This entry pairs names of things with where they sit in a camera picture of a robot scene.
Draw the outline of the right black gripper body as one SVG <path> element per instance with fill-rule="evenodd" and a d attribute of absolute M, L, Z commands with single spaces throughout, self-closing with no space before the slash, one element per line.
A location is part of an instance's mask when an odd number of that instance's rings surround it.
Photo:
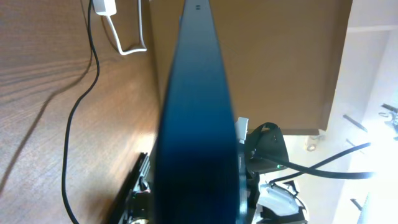
<path fill-rule="evenodd" d="M 119 190 L 107 217 L 110 224 L 150 223 L 150 171 L 148 153 L 140 153 Z"/>

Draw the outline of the blue Samsung smartphone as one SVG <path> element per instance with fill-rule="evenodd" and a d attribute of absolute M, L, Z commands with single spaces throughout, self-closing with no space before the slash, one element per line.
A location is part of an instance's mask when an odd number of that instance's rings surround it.
<path fill-rule="evenodd" d="M 238 222 L 238 153 L 210 3 L 186 1 L 157 138 L 155 221 Z"/>

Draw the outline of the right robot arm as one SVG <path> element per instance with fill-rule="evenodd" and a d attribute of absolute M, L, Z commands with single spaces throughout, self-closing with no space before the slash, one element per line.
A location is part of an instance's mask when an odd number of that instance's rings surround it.
<path fill-rule="evenodd" d="M 308 223 L 310 214 L 299 197 L 294 180 L 276 181 L 276 172 L 285 167 L 263 159 L 263 153 L 288 160 L 282 133 L 275 124 L 266 123 L 251 133 L 247 119 L 237 123 L 238 140 L 244 149 L 241 170 L 244 174 L 241 223 Z M 151 197 L 153 186 L 152 156 L 140 153 L 116 197 L 107 223 L 153 223 Z"/>

